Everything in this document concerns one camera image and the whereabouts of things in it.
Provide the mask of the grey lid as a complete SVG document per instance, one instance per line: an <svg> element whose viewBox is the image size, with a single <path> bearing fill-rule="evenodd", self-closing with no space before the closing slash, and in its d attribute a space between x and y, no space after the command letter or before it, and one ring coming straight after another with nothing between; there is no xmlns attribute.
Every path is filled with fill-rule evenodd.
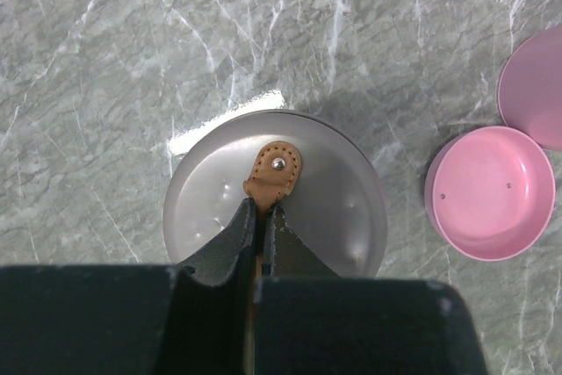
<svg viewBox="0 0 562 375"><path fill-rule="evenodd" d="M289 228L336 274L376 275L388 234L382 185L344 133L298 112L251 112L185 152L169 183L163 237L180 262L222 231L240 203L281 206Z"/></svg>

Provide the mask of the pink lid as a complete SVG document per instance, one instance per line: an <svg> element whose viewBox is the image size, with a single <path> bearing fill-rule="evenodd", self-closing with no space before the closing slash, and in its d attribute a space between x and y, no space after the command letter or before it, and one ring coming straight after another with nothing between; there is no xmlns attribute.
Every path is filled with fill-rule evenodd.
<svg viewBox="0 0 562 375"><path fill-rule="evenodd" d="M486 126L448 142L429 166L424 204L454 249L498 262L529 249L548 226L556 182L543 149L527 134Z"/></svg>

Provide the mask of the pink cylindrical container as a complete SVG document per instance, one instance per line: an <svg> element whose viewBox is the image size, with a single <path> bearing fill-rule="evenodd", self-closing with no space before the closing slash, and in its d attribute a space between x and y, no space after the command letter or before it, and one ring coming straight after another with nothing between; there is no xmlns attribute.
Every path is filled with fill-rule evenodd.
<svg viewBox="0 0 562 375"><path fill-rule="evenodd" d="M504 123L542 148L561 150L561 26L523 42L501 72L497 101Z"/></svg>

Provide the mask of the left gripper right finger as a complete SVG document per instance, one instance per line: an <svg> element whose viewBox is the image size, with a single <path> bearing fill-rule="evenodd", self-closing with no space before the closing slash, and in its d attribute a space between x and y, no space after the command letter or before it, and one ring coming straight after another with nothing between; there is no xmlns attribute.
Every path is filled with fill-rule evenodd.
<svg viewBox="0 0 562 375"><path fill-rule="evenodd" d="M485 374L471 313L450 285L340 278L289 228L266 226L254 293L255 374Z"/></svg>

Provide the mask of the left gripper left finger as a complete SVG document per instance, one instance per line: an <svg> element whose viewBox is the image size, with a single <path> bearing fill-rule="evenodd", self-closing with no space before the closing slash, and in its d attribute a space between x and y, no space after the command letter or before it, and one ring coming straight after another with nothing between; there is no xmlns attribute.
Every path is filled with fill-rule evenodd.
<svg viewBox="0 0 562 375"><path fill-rule="evenodd" d="M255 229L245 199L181 263L4 266L2 373L243 373Z"/></svg>

